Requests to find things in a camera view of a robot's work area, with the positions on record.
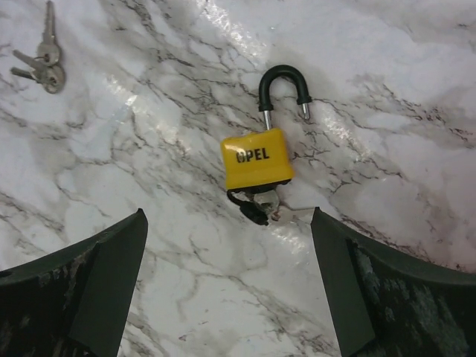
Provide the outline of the silver keys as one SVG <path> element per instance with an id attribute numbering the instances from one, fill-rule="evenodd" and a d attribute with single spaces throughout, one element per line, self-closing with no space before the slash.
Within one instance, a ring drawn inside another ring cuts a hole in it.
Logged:
<path id="1" fill-rule="evenodd" d="M 57 43 L 55 25 L 54 3 L 47 1 L 45 29 L 42 34 L 42 41 L 37 46 L 36 56 L 29 57 L 19 50 L 13 51 L 14 57 L 27 64 L 29 69 L 22 70 L 17 67 L 10 69 L 12 75 L 40 84 L 49 94 L 60 93 L 66 80 L 65 70 L 60 63 L 62 49 Z"/>

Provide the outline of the black capped keys of yellow padlock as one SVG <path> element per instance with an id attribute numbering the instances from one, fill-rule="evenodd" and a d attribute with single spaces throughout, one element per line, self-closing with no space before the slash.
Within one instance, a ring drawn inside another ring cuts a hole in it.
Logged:
<path id="1" fill-rule="evenodd" d="M 227 197 L 246 218 L 261 226 L 284 224 L 297 214 L 281 202 L 277 186 L 273 184 L 227 190 Z"/>

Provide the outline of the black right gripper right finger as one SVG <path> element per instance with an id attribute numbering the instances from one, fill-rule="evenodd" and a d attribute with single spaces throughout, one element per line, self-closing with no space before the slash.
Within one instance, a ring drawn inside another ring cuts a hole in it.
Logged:
<path id="1" fill-rule="evenodd" d="M 475 275 L 366 237 L 314 210 L 312 237 L 343 356 L 474 356 Z"/>

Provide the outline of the yellow black padlock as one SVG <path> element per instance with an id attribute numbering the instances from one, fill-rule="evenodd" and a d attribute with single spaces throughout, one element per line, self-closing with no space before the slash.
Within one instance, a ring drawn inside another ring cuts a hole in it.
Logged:
<path id="1" fill-rule="evenodd" d="M 247 190 L 285 184 L 294 177 L 289 161 L 283 131 L 271 125 L 271 84 L 278 77 L 293 82 L 297 92 L 297 104 L 303 116 L 310 118 L 309 104 L 312 98 L 304 76 L 290 65 L 276 65 L 262 76 L 258 88 L 259 112 L 263 114 L 266 130 L 241 137 L 226 138 L 221 142 L 225 167 L 225 187 L 229 191 Z"/>

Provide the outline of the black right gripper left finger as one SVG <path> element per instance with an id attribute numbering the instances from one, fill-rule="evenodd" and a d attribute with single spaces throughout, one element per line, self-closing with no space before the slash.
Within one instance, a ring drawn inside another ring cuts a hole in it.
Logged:
<path id="1" fill-rule="evenodd" d="M 1 272 L 2 356 L 116 356 L 147 240 L 139 209 Z"/>

